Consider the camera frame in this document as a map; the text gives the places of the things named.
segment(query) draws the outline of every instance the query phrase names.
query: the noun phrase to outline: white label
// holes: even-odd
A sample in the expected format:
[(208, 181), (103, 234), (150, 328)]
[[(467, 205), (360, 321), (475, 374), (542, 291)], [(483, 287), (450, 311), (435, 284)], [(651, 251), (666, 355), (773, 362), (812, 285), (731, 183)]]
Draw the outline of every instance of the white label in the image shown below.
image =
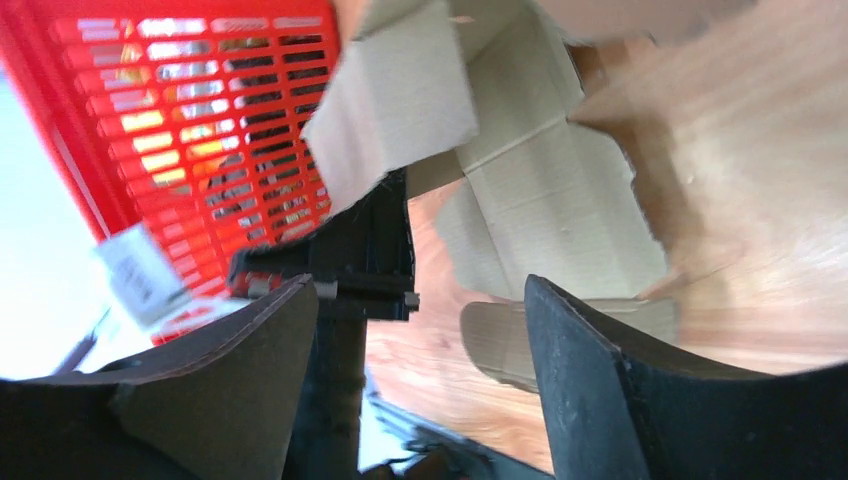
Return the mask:
[(240, 32), (268, 28), (268, 20), (258, 18), (216, 18), (212, 20), (213, 32)]
[(321, 21), (321, 17), (277, 17), (274, 28), (317, 27)]
[(94, 249), (118, 300), (144, 329), (185, 305), (190, 295), (150, 233), (139, 224)]

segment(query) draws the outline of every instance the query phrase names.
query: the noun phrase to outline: cardboard box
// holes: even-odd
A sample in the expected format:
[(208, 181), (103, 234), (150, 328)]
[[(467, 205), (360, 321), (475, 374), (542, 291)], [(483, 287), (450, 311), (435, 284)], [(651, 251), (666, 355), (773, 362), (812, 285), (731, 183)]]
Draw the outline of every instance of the cardboard box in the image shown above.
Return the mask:
[[(674, 300), (601, 299), (586, 303), (666, 343), (677, 342)], [(470, 303), (462, 310), (459, 325), (462, 344), (475, 367), (500, 383), (539, 392), (523, 302)]]
[[(567, 120), (583, 92), (563, 39), (677, 41), (750, 2), (540, 3), (558, 23), (525, 0), (336, 0), (350, 42), (304, 136), (334, 211), (397, 168), (409, 167), (410, 196), (461, 180), (435, 223), (463, 287), (520, 302), (534, 273), (673, 339), (673, 304), (633, 300), (668, 270), (634, 173), (613, 139)], [(472, 335), (472, 358), (526, 380), (523, 315), (472, 307), (484, 314), (466, 315), (463, 333), (490, 332)]]

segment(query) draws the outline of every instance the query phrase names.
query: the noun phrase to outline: black plastic part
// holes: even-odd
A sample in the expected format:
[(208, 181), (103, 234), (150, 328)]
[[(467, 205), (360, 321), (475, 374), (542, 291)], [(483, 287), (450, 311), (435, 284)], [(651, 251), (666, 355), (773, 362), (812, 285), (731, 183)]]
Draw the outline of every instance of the black plastic part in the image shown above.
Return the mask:
[(104, 371), (0, 381), (0, 478), (279, 480), (316, 297), (295, 278)]
[(525, 305), (557, 478), (848, 478), (848, 364), (778, 377), (735, 368), (535, 276)]
[[(447, 459), (447, 478), (468, 478), (473, 480), (551, 480), (553, 476), (536, 468), (507, 457), (491, 448), (465, 438), (440, 425), (391, 405), (376, 392), (370, 393), (368, 401), (381, 422), (383, 428), (395, 437), (404, 440), (412, 448), (419, 450), (421, 446), (435, 447), (428, 450), (430, 454), (438, 452), (438, 456)], [(416, 471), (407, 470), (398, 478), (415, 478), (407, 476)]]
[(399, 477), (395, 475), (395, 471), (389, 465), (378, 465), (362, 472), (362, 480), (397, 480)]
[(320, 316), (284, 480), (357, 478), (366, 322)]
[(77, 368), (85, 357), (94, 349), (94, 346), (97, 345), (97, 335), (94, 332), (87, 334), (83, 337), (82, 340), (77, 342), (74, 345), (73, 350), (71, 350), (68, 355), (62, 359), (62, 363), (53, 370), (53, 375), (62, 375), (65, 373), (71, 373)]
[(405, 472), (405, 480), (462, 480), (465, 474), (454, 465), (453, 455), (445, 447), (437, 447), (415, 462)]
[(408, 302), (407, 295), (414, 291), (415, 254), (405, 171), (391, 172), (365, 198), (305, 239), (237, 253), (230, 284), (251, 272), (283, 278), (309, 273), (315, 282), (336, 284), (336, 297), (321, 299), (322, 317), (408, 320), (417, 304)]

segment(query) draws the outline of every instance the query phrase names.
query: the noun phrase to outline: paper tag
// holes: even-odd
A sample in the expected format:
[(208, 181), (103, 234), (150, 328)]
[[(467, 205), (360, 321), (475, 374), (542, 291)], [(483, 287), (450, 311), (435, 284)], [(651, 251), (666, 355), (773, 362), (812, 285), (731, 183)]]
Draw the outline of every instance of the paper tag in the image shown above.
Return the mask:
[(182, 280), (142, 224), (111, 237), (94, 251), (109, 270), (112, 292), (142, 330), (191, 300)]

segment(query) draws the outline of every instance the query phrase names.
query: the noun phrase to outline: wooden surface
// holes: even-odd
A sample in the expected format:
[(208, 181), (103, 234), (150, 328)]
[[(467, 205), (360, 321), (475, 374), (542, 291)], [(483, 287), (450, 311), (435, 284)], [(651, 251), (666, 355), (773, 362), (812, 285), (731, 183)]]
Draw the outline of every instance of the wooden surface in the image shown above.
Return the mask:
[[(686, 45), (580, 48), (589, 93), (571, 115), (612, 134), (673, 274), (681, 345), (775, 373), (848, 358), (848, 7), (760, 0)], [(469, 362), (463, 291), (432, 225), (450, 185), (410, 202), (421, 312), (372, 323), (382, 395), (551, 468), (539, 399)]]

